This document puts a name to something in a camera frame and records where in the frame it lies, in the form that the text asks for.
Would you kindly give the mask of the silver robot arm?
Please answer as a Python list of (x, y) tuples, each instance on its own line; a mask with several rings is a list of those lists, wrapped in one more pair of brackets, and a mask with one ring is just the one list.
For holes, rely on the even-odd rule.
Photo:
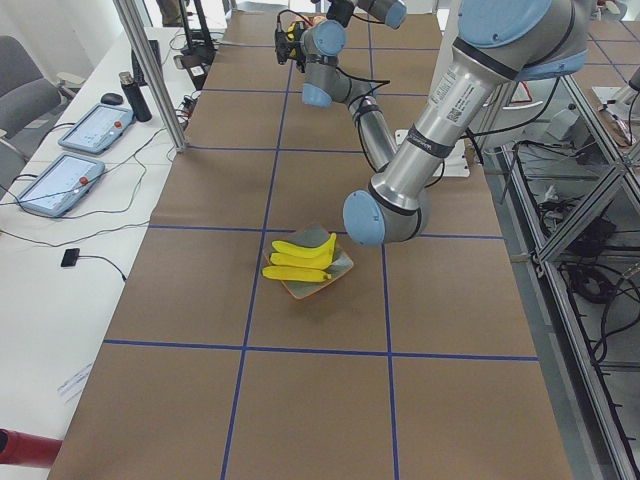
[(481, 107), (500, 85), (572, 74), (582, 68), (592, 4), (589, 1), (463, 1), (452, 60), (432, 86), (420, 117), (397, 144), (368, 81), (338, 69), (346, 44), (342, 22), (307, 28), (297, 53), (306, 60), (302, 96), (307, 105), (343, 103), (362, 128), (375, 174), (348, 195), (343, 223), (365, 246), (419, 235), (429, 217), (427, 183)]
[(392, 29), (398, 29), (407, 16), (407, 7), (403, 1), (338, 0), (330, 2), (326, 18), (347, 27), (357, 8)]

